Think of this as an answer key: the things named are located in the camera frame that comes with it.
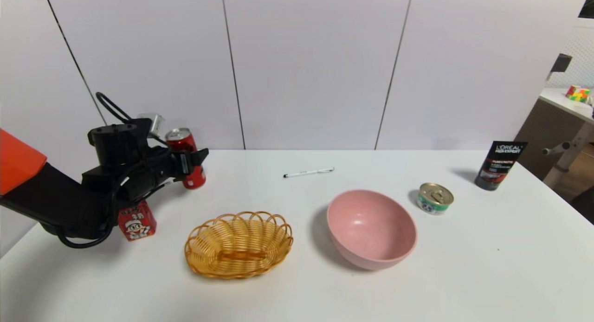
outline green label can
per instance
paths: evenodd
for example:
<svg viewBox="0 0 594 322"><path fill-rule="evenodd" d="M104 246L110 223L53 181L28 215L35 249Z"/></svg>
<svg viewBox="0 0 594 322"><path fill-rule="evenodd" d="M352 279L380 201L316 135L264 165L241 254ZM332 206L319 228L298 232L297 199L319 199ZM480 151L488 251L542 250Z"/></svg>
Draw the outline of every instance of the green label can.
<svg viewBox="0 0 594 322"><path fill-rule="evenodd" d="M416 204L427 213L443 214L454 202L454 195L450 190L435 183L424 183L419 188Z"/></svg>

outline pen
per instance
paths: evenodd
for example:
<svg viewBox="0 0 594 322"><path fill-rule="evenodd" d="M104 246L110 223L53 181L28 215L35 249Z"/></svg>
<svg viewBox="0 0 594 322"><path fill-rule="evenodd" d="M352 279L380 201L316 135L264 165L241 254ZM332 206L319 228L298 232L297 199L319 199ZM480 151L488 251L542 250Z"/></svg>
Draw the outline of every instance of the pen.
<svg viewBox="0 0 594 322"><path fill-rule="evenodd" d="M291 178L291 177L297 177L297 176L305 176L306 174L325 174L326 172L333 172L334 171L334 167L330 167L330 168L321 168L320 170L312 170L312 171L302 171L302 172L297 172L297 174L284 174L283 178Z"/></svg>

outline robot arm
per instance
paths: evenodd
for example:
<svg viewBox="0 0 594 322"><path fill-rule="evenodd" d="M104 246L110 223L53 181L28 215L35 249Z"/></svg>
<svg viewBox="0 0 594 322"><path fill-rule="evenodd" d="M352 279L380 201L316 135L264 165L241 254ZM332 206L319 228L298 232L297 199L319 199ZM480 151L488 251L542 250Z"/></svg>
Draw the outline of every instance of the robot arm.
<svg viewBox="0 0 594 322"><path fill-rule="evenodd" d="M149 147L147 138L153 134L156 122L124 115L127 118L121 119L122 124L98 127L88 133L99 166L83 173L82 183L0 129L0 205L39 221L71 248L88 248L110 235L117 225L118 210L135 206L169 178L183 180L208 155L207 148L190 152ZM68 237L94 241L75 244Z"/></svg>

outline orange robot arm segment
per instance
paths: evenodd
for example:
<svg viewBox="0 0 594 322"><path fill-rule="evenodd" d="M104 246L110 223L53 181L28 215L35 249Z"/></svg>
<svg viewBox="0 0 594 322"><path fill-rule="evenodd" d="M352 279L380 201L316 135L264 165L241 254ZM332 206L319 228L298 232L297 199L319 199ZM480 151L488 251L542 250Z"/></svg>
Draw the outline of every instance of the orange robot arm segment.
<svg viewBox="0 0 594 322"><path fill-rule="evenodd" d="M0 195L39 173L47 157L0 128Z"/></svg>

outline pink bowl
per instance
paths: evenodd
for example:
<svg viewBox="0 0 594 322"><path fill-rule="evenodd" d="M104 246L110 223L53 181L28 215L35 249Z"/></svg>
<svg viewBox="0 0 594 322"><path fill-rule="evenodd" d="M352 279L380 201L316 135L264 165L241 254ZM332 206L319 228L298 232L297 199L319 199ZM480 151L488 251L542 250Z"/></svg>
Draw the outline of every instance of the pink bowl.
<svg viewBox="0 0 594 322"><path fill-rule="evenodd" d="M380 193L341 193L328 206L327 216L340 254L363 269L396 265L416 245L416 227L408 212Z"/></svg>

